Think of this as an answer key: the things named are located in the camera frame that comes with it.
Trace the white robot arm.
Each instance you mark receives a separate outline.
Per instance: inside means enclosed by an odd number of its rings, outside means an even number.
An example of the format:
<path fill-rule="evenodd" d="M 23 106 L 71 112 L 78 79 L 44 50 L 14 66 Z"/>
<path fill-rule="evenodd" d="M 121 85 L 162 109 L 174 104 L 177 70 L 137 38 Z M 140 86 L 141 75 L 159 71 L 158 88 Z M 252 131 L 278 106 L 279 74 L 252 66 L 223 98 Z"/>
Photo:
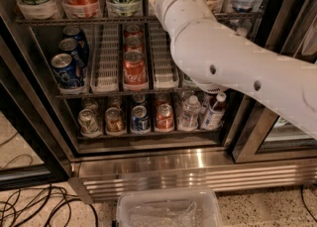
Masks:
<path fill-rule="evenodd" d="M 201 89 L 238 90 L 317 138 L 317 66 L 263 49 L 219 23 L 206 0 L 149 0 L 175 64 Z"/>

